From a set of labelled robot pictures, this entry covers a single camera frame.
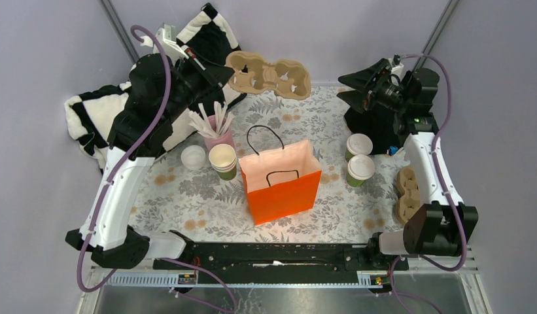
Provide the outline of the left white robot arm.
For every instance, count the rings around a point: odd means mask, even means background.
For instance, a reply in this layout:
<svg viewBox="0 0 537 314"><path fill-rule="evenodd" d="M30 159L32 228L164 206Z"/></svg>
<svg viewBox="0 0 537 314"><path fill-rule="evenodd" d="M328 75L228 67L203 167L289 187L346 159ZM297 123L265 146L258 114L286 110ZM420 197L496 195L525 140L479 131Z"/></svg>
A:
<svg viewBox="0 0 537 314"><path fill-rule="evenodd" d="M219 92L232 68L197 57L171 61L159 54L138 60L131 88L109 136L101 188L86 222L65 240L103 268L131 269L144 259L168 258L179 269L194 252L177 232L143 234L129 225L131 208L153 163L164 154L173 123L194 103Z"/></svg>

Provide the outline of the orange paper bag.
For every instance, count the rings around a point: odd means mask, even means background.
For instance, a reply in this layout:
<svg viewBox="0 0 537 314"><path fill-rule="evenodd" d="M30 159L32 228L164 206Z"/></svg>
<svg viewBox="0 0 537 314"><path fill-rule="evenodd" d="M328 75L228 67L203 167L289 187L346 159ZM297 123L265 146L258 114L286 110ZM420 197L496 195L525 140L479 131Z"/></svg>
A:
<svg viewBox="0 0 537 314"><path fill-rule="evenodd" d="M255 225L271 222L312 209L319 188L322 167L310 140L259 151L246 134L253 154L238 159L249 212Z"/></svg>

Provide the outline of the single brown cup carrier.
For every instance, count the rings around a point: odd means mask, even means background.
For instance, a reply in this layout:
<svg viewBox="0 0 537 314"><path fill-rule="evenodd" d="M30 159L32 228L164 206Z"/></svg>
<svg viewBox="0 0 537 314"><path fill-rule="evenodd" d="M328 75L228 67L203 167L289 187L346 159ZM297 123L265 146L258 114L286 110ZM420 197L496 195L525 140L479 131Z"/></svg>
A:
<svg viewBox="0 0 537 314"><path fill-rule="evenodd" d="M276 96L298 101L311 94L311 78L298 61L280 59L273 63L254 52L235 51L226 57L226 66L235 73L228 85L245 94L272 91Z"/></svg>

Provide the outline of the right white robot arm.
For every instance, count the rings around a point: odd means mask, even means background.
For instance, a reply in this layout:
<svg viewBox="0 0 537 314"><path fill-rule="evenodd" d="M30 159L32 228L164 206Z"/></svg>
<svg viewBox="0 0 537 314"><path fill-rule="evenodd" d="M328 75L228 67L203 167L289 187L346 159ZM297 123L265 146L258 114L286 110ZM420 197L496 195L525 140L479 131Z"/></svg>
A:
<svg viewBox="0 0 537 314"><path fill-rule="evenodd" d="M478 213L455 190L441 150L442 128L432 113L444 73L427 68L404 71L399 56L338 78L347 91L345 121L370 138L373 154L401 148L417 179L420 204L400 232L374 237L366 261L381 270L392 255L460 256L476 227Z"/></svg>

